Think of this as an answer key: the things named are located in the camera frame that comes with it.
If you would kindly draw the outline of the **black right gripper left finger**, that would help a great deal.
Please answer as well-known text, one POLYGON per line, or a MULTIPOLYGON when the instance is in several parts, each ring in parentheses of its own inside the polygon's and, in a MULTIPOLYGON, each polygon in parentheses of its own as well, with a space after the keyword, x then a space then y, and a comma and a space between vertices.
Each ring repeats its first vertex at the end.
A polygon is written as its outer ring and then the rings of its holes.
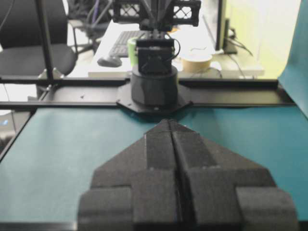
POLYGON ((176 161, 169 120, 94 170, 79 201, 80 231, 174 229, 178 220, 176 161))

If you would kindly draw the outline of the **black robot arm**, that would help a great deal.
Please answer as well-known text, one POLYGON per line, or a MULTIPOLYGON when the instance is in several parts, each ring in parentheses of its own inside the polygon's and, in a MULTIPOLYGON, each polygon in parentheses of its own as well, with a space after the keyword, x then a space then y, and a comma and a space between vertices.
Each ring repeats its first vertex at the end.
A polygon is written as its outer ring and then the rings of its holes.
MULTIPOLYGON (((178 84, 174 25, 199 24, 198 0, 139 0, 136 22, 146 32, 136 41, 128 103, 175 109, 185 98, 178 84)), ((296 231, 291 196, 269 170, 164 119, 142 138, 94 170, 77 213, 80 231, 296 231)))

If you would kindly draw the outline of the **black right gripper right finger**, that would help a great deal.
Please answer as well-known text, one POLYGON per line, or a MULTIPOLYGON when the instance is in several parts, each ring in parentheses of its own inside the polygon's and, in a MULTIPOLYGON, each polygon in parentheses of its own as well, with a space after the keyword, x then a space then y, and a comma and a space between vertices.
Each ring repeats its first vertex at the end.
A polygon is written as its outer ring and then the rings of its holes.
POLYGON ((267 168, 174 120, 169 126, 197 229, 298 230, 294 202, 267 168))

